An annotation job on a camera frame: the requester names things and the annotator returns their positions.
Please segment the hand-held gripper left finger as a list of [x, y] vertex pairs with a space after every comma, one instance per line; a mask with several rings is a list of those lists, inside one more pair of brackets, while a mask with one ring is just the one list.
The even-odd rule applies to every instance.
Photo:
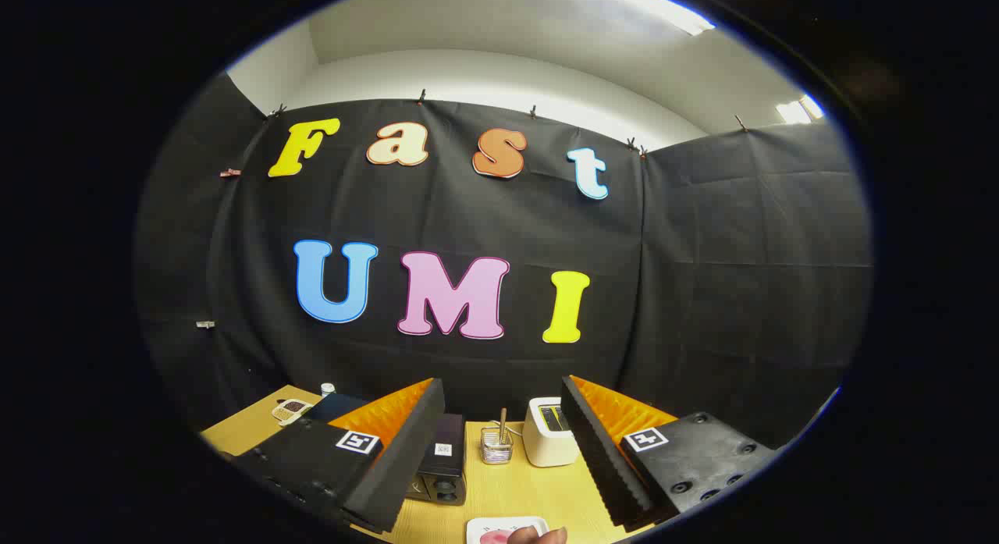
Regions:
[[444, 411], [436, 378], [371, 402], [334, 393], [234, 464], [331, 524], [389, 532]]

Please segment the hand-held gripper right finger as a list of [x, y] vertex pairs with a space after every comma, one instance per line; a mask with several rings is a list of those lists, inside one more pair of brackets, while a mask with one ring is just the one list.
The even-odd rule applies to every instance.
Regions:
[[776, 453], [710, 414], [675, 417], [574, 375], [561, 381], [565, 422], [611, 522], [624, 530], [684, 515]]

